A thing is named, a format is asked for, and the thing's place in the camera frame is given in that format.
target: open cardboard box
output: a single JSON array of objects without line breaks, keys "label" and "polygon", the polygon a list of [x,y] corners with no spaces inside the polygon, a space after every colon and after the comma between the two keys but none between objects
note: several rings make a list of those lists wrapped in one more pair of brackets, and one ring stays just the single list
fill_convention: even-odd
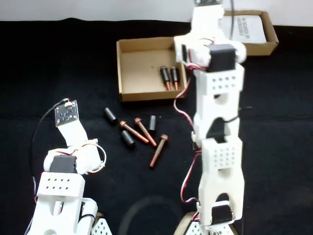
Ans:
[{"label": "open cardboard box", "polygon": [[[142,38],[119,40],[117,47],[118,86],[121,101],[175,98],[187,86],[184,65],[176,63],[174,38]],[[167,91],[160,68],[179,70],[179,90]]]},{"label": "open cardboard box", "polygon": [[[230,11],[225,12],[226,16],[231,16]],[[248,56],[252,55],[271,55],[278,46],[278,38],[276,36],[269,14],[266,11],[235,11],[235,16],[260,16],[265,33],[266,43],[244,43]]]}]

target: white robot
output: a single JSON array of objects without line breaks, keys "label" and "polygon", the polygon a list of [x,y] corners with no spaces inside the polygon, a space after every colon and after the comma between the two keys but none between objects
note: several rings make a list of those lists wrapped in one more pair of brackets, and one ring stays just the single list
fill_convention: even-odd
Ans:
[{"label": "white robot", "polygon": [[[175,37],[177,62],[193,69],[196,77],[197,112],[192,140],[202,156],[198,213],[185,235],[234,234],[229,225],[243,214],[245,182],[238,105],[244,81],[240,63],[246,59],[246,48],[224,36],[219,27],[223,16],[221,0],[197,0],[191,32]],[[100,171],[106,153],[97,139],[88,140],[76,101],[67,100],[56,107],[55,117],[68,148],[48,152],[36,209],[25,234],[111,235],[105,219],[93,226],[97,204],[83,198],[85,180],[81,176]],[[210,130],[217,121],[222,121],[224,129],[212,135]],[[103,160],[97,147],[103,152]],[[228,195],[227,200],[217,201],[222,194]]]},{"label": "white robot", "polygon": [[97,144],[97,139],[88,140],[79,121],[76,100],[64,99],[54,111],[56,126],[68,148],[48,152],[38,191],[34,180],[37,205],[25,235],[112,235],[105,219],[95,224],[96,202],[83,198],[85,180],[82,175],[102,170],[106,152]]},{"label": "white robot", "polygon": [[[177,62],[192,69],[196,79],[192,140],[202,156],[197,214],[186,235],[233,234],[229,224],[243,214],[245,181],[238,105],[245,71],[240,63],[246,59],[246,48],[224,36],[219,25],[223,16],[221,0],[198,0],[190,33],[175,37]],[[218,122],[223,131],[212,133]],[[218,201],[226,194],[226,199]]]}]

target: black tube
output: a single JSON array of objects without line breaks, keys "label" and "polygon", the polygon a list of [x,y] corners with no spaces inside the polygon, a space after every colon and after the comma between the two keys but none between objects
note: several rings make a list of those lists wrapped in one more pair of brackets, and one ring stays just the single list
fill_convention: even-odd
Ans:
[{"label": "black tube", "polygon": [[149,121],[149,132],[153,133],[156,131],[156,122],[157,122],[157,118],[156,116],[150,116],[150,121]]},{"label": "black tube", "polygon": [[162,79],[163,79],[164,83],[170,81],[170,75],[168,74],[168,70],[167,70],[167,68],[165,66],[162,66],[160,68],[160,73],[161,73],[161,76],[162,76]]},{"label": "black tube", "polygon": [[172,82],[180,81],[179,71],[176,67],[171,67],[171,77],[172,77]]},{"label": "black tube", "polygon": [[117,123],[116,116],[111,112],[111,110],[109,108],[105,108],[104,114],[105,114],[105,116],[106,116],[106,118],[108,119],[109,122],[111,122],[112,124],[116,124]]},{"label": "black tube", "polygon": [[127,144],[128,147],[135,146],[135,141],[133,140],[131,135],[128,133],[128,131],[122,131],[121,135],[122,135],[124,142]]}]

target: white wall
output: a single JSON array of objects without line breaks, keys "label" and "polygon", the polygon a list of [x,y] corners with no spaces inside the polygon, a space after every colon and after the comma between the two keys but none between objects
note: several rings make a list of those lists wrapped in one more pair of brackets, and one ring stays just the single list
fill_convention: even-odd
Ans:
[{"label": "white wall", "polygon": [[[0,0],[0,21],[190,20],[193,0]],[[229,0],[224,0],[229,8]],[[313,0],[235,0],[237,10],[268,11],[275,25],[313,26]]]}]

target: black fabric surface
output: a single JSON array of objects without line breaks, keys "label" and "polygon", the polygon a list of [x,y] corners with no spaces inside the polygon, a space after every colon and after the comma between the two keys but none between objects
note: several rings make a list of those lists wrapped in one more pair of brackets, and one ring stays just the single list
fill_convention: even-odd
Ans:
[{"label": "black fabric surface", "polygon": [[[125,231],[121,221],[135,204],[140,208],[128,234],[173,234],[183,215],[179,190],[192,162],[190,127],[175,113],[172,100],[121,103],[118,97],[116,49],[119,39],[173,36],[189,31],[186,23],[62,22],[0,23],[2,78],[0,98],[1,234],[22,234],[33,214],[33,184],[27,165],[31,133],[41,115],[62,98],[77,99],[89,138],[98,138],[108,154],[107,167],[85,177],[85,197],[93,198],[113,234]],[[241,106],[240,136],[245,143],[246,235],[312,234],[313,96],[311,28],[276,27],[281,41],[270,57],[248,58]],[[195,113],[195,81],[179,107]],[[154,170],[154,150],[136,141],[127,149],[117,126],[103,118],[110,107],[129,123],[158,117],[156,139],[169,136]],[[47,150],[65,147],[54,114],[43,123],[35,145],[39,180]],[[187,196],[197,195],[198,161]]]}]

